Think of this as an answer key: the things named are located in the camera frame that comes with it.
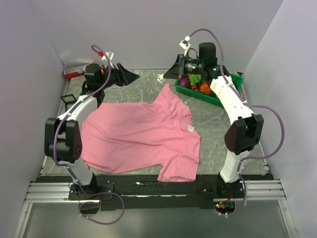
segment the green basket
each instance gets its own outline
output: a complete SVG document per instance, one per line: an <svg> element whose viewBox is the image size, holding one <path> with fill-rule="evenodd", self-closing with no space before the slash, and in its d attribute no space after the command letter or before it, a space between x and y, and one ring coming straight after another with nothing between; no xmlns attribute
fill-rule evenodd
<svg viewBox="0 0 317 238"><path fill-rule="evenodd" d="M230 76L232 78L232 82L234 82L237 85L238 92L240 92L241 86L242 86L242 80L243 80L242 77L240 77L238 75L235 75L235 74L230 74ZM177 92L186 94L188 96L203 100L205 102L208 102L208 103L211 103L211 104L214 104L216 106L219 106L219 107L223 108L223 105L222 105L221 101L218 98L214 98L214 97L212 97L210 95L206 95L204 93L196 92L196 91L193 91L193 90L191 90L189 88L184 88L182 86L179 86L178 85L178 79L175 82L175 87L176 87L176 91Z"/></svg>

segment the gray table surface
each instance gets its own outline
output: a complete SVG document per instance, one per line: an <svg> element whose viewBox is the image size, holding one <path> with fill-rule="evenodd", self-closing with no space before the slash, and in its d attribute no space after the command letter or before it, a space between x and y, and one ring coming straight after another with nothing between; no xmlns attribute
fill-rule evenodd
<svg viewBox="0 0 317 238"><path fill-rule="evenodd" d="M200 163L197 174L215 175L220 172L224 164L227 148L224 144L224 135L230 127L229 117L223 108L189 97L176 91L175 79L163 79L164 69L142 69L132 70L140 78L126 87L111 86L105 90L106 103L138 103L154 102L158 93L167 83L171 90L189 106L192 111L192 124L196 132L201 136ZM77 77L70 81L67 94L74 94L78 98L81 86L85 78ZM260 155L258 146L250 155ZM126 172L125 174L159 174L162 166L152 166L139 170ZM91 170L96 174L105 174L95 169ZM262 160L249 160L245 163L243 174L261 175L265 174ZM68 174L64 167L58 167L51 158L48 158L42 169L42 175L65 175Z"/></svg>

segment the purple cable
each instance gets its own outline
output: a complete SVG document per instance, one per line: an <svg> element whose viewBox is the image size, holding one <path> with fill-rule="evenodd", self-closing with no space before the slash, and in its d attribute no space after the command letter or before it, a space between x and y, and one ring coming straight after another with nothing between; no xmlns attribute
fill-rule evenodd
<svg viewBox="0 0 317 238"><path fill-rule="evenodd" d="M57 145L58 134L59 134L59 131L60 131L60 128L61 128L62 124L63 124L64 121L66 121L66 119L69 117L69 114L72 114L72 113L77 109L77 107L78 107L80 104L82 104L84 101L88 100L89 98L93 97L96 93L98 93L98 92L100 92L101 90L103 90L103 89L105 88L105 86L107 85L107 83L109 82L109 80L110 80L110 76L111 76L111 64L110 64L110 60L109 60L108 56L106 55L106 52L105 52L103 49L101 49L100 47L96 46L96 45L92 45L91 48L92 48L93 51L95 51L96 53L99 53L99 52L95 49L95 48L97 48L99 51L101 51L101 52L104 54L104 56L105 56L105 58L106 58L106 60L107 60L107 63L108 63L108 70L109 70L109 72L108 72L108 77L107 77L105 83L104 83L99 89L97 89L97 90L96 90L95 92L93 92L91 95L89 95L88 97L86 97L83 101L79 101L79 102L75 103L75 105L69 110L69 113L60 121L60 123L59 123L58 126L57 126L55 135L54 135L53 159L54 159L55 164L56 164L57 166L64 166L64 167L66 167L66 169L68 170L68 172L70 173L70 175L71 175L75 180L77 180L78 186L79 186L79 188L81 189L81 191L83 192L84 195L86 195L86 196L99 196L99 195L104 195L104 194L112 194L112 195L115 195L115 196L117 196L117 197L120 198L120 200L121 200L121 202L122 202L122 212L121 212L120 216L119 216L116 220L114 220L114 221L112 221L112 222L109 222L109 223L96 221L96 220L91 219L90 217L87 217L87 216L85 216L85 215L83 215L83 214L81 213L80 209L81 209L81 207L82 207L84 204L99 204L98 202L85 202L85 203L82 203L82 204L78 207L78 211L79 211L80 216L86 218L87 220L92 221L92 222L97 223L97 224L100 224L100 225L111 225L111 224L116 223L117 221L119 221L119 220L121 219L121 217L123 216L123 214L124 214L125 205L124 205L124 201L123 201L122 197L121 197L120 195L114 193L114 192L100 192L100 193L95 193L95 194L88 194L88 193L86 193L85 190L84 190L84 188L83 188L83 186L80 184L79 179L76 177L76 175L75 175L75 174L73 173L73 171L70 169L70 167L69 167L68 165L60 164L60 163L58 162L58 160L57 160L57 149L56 149L56 145Z"/></svg>
<svg viewBox="0 0 317 238"><path fill-rule="evenodd" d="M189 35L189 37L191 38L194 34L196 34L197 32L199 31L207 31L209 32L213 37L214 39L216 40L217 44L218 44L218 47L220 49L220 55L221 55L221 61L220 61L220 72L221 72L221 76L224 78L225 82L227 84L229 84L229 81L228 79L226 78L224 72L223 72L223 61L224 61L224 58L223 58L223 50L222 50L222 47L221 47L221 44L218 40L218 38L216 37L216 35L209 29L206 29L206 28L201 28L201 29L198 29L196 31L194 31L192 34ZM254 160L263 160L263 159L267 159L269 157L272 157L273 155L275 155L279 150L280 148L282 147L283 143L284 143L284 138L285 138L285 129L284 129L284 123L282 121L282 118L281 116L277 113L276 110L274 110L273 108L269 107L269 106L265 106L265 105L253 105L253 104L248 104L247 102L244 102L244 99L243 97L240 95L240 93L236 90L236 88L231 85L230 88L233 90L233 92L237 95L237 97L240 99L241 102L243 102L243 105L247 106L247 107L251 107L251 108L266 108L268 110L270 110L271 112L273 112L278 121L279 121L279 124L281 126L281 140L280 140L280 143L279 145L277 146L277 148L270 154L268 155L265 155L265 156L247 156L243 159L240 160L239 162L239 165L237 167L237 173L239 174L239 177L243 183L243 187L244 187L244 196L243 196L243 199L242 199L242 203L240 204L239 207L237 207L237 209L235 209L234 212L230 213L230 214L227 214L228 216L231 216L233 214L235 214L236 212L238 212L241 207L244 205L245 201L246 201L246 197L247 197L247 186L246 186L246 182L245 180L243 179L243 177L241 176L241 173L240 173L240 168L241 168L241 165L242 165L242 162L245 161L245 160L250 160L250 159L254 159Z"/></svg>

